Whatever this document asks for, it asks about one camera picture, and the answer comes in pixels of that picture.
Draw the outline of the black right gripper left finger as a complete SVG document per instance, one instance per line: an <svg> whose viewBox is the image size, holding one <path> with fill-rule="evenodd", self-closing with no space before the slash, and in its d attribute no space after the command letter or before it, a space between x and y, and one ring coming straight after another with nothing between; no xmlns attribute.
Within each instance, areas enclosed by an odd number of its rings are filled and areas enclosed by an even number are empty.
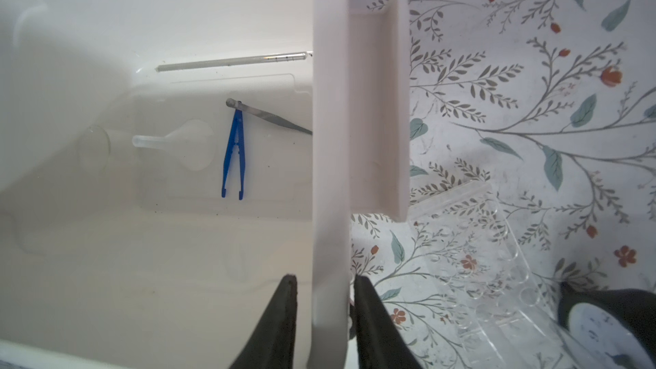
<svg viewBox="0 0 656 369"><path fill-rule="evenodd" d="M292 369L297 329L297 277L283 276L230 369Z"/></svg>

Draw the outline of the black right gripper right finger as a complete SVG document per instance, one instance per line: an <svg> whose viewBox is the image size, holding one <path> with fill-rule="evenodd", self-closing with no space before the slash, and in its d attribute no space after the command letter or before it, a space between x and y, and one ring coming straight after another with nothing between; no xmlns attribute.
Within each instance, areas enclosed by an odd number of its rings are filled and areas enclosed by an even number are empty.
<svg viewBox="0 0 656 369"><path fill-rule="evenodd" d="M360 368L416 368L421 365L404 343L371 280L356 275L353 323Z"/></svg>

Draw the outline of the white plastic storage bin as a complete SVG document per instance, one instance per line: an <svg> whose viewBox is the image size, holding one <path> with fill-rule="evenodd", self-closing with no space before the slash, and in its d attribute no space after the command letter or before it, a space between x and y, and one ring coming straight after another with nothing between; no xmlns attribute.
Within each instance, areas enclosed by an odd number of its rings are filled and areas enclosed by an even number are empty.
<svg viewBox="0 0 656 369"><path fill-rule="evenodd" d="M1 0L1 365L344 368L409 0Z"/></svg>

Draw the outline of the metal tweezers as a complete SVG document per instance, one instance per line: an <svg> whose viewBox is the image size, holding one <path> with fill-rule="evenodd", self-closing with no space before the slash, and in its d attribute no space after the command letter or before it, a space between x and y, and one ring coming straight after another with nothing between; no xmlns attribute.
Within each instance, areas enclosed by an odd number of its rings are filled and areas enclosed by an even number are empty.
<svg viewBox="0 0 656 369"><path fill-rule="evenodd" d="M276 114L270 113L268 111L264 111L261 109L256 109L254 107L251 107L249 105L243 104L241 101L235 100L233 98L229 98L225 101L225 104L227 107L239 110L243 113L250 114L254 117L257 117L263 121L269 122L271 124L274 124L275 126L280 126L283 128L287 128L293 131L297 131L299 133L304 133L307 135L312 136L313 132L305 127L298 126L297 124L287 121L287 119L278 116Z"/></svg>

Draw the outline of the clear glass stirring rod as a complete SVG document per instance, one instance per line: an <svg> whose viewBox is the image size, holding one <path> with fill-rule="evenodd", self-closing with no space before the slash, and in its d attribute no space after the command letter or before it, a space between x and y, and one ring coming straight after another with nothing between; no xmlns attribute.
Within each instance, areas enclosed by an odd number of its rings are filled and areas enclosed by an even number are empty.
<svg viewBox="0 0 656 369"><path fill-rule="evenodd" d="M266 64L266 63L288 63L305 61L313 56L312 51L277 53L260 56L245 56L225 59L205 60L205 61L188 61L186 63L169 63L162 64L155 68L157 73L174 72L204 68L223 68L233 66Z"/></svg>

